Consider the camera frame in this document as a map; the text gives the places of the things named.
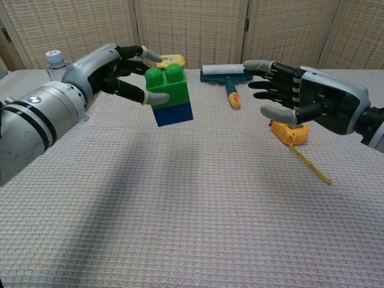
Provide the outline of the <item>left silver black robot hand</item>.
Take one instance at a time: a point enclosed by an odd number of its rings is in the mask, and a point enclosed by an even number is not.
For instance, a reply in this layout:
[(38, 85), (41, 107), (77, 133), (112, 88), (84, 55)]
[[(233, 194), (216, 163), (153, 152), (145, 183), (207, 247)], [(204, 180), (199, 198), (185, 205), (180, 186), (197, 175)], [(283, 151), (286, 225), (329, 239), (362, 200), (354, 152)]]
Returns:
[(150, 92), (121, 80), (134, 73), (144, 75), (149, 67), (133, 58), (161, 62), (162, 57), (145, 46), (119, 46), (106, 44), (72, 63), (62, 82), (71, 84), (85, 98), (85, 109), (89, 109), (100, 92), (117, 95), (142, 105), (160, 105), (170, 100), (164, 92)]

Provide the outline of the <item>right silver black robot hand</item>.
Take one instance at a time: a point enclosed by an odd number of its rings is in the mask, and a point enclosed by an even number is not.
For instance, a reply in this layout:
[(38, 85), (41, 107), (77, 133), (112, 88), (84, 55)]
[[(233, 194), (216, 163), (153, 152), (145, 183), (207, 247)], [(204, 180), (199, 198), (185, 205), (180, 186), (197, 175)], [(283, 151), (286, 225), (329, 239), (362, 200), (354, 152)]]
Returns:
[(256, 90), (255, 98), (283, 106), (261, 107), (262, 115), (275, 122), (299, 126), (316, 121), (335, 134), (348, 135), (370, 107), (367, 88), (315, 68), (269, 60), (247, 60), (243, 67), (245, 73), (262, 77), (248, 85)]

